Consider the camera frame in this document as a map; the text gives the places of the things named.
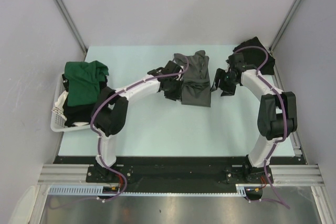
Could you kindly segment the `grey t-shirt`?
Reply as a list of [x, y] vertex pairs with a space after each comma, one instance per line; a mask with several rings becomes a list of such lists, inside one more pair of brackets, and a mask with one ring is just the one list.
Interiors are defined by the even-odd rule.
[[211, 106], [211, 84], [208, 71], [209, 56], [205, 50], [199, 50], [192, 56], [174, 54], [175, 62], [188, 70], [183, 74], [181, 103], [193, 106]]

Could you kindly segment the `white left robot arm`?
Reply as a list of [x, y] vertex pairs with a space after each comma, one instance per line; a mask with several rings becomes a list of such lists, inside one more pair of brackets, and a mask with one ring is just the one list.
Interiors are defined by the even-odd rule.
[[117, 135], [125, 126], [129, 105], [160, 91], [178, 95], [188, 67], [170, 60], [165, 67], [150, 70], [130, 85], [118, 89], [105, 87], [100, 92], [92, 110], [90, 129], [98, 137], [96, 162], [100, 167], [97, 174], [103, 181], [110, 182], [115, 175], [124, 177], [113, 165], [117, 161]]

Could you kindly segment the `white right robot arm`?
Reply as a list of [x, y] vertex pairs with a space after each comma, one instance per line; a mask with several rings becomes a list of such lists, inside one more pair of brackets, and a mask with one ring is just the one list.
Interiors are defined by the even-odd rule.
[[237, 86], [243, 86], [259, 101], [259, 138], [242, 169], [243, 179], [254, 183], [267, 169], [277, 146], [297, 130], [296, 96], [273, 86], [257, 67], [246, 63], [242, 53], [232, 54], [226, 62], [227, 70], [216, 70], [212, 91], [219, 89], [222, 97], [228, 97], [235, 94]]

